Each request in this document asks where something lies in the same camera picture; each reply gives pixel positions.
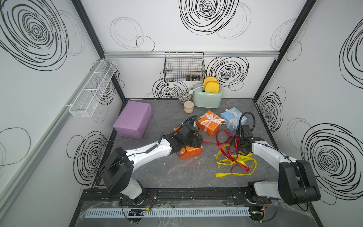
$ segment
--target white ribbon bow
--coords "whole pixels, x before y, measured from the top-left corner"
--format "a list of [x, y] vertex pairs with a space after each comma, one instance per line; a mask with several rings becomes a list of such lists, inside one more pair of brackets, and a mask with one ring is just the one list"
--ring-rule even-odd
[[237, 117], [240, 117], [242, 115], [242, 113], [237, 114], [235, 108], [232, 108], [231, 110], [226, 109], [226, 112], [232, 113], [234, 115], [234, 118], [228, 122], [227, 128], [229, 128], [229, 126], [233, 123], [233, 128], [236, 129], [237, 128]]
[[203, 116], [200, 116], [199, 119], [201, 119], [202, 117], [207, 117], [208, 120], [205, 120], [205, 121], [202, 121], [200, 124], [201, 125], [205, 125], [205, 128], [204, 128], [204, 131], [207, 132], [207, 128], [208, 126], [212, 123], [212, 122], [215, 122], [217, 124], [220, 124], [220, 125], [225, 125], [227, 123], [227, 121], [225, 119], [222, 119], [222, 118], [218, 118], [217, 119], [217, 115], [215, 115], [213, 117], [213, 114], [207, 114], [205, 113]]

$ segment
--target blue gift box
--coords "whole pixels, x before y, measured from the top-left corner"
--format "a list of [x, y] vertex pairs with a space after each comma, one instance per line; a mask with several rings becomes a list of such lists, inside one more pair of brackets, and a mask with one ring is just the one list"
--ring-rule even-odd
[[[228, 112], [228, 110], [226, 110], [226, 112], [221, 113], [221, 118], [226, 119], [227, 120], [227, 124], [226, 127], [230, 130], [230, 131], [235, 131], [237, 129], [237, 127], [240, 125], [240, 118], [242, 113], [237, 110], [236, 107], [233, 107], [231, 109], [229, 109], [230, 112]], [[246, 116], [243, 116], [242, 118], [242, 125], [246, 124], [247, 118]]]

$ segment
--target orange gift box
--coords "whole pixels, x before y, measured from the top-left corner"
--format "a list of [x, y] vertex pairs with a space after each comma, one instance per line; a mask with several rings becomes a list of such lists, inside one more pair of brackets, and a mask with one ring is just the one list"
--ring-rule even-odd
[[226, 122], [225, 119], [208, 110], [206, 114], [198, 120], [198, 127], [208, 133], [208, 135], [214, 136], [221, 125], [225, 125]]
[[185, 160], [191, 157], [196, 157], [202, 154], [202, 150], [203, 150], [203, 145], [201, 148], [197, 148], [197, 147], [187, 147], [187, 153], [185, 153], [185, 148], [182, 148], [179, 152], [179, 158], [181, 160]]

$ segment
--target black wire basket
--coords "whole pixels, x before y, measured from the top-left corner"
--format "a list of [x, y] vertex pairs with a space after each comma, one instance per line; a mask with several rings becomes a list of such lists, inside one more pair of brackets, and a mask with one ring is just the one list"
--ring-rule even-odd
[[164, 81], [203, 82], [203, 52], [165, 52]]

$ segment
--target patterned bowl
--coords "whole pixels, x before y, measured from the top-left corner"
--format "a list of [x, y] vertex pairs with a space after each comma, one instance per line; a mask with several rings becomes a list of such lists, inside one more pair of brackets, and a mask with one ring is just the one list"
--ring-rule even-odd
[[178, 95], [178, 99], [181, 103], [185, 103], [186, 101], [192, 100], [192, 95], [187, 92], [182, 92]]

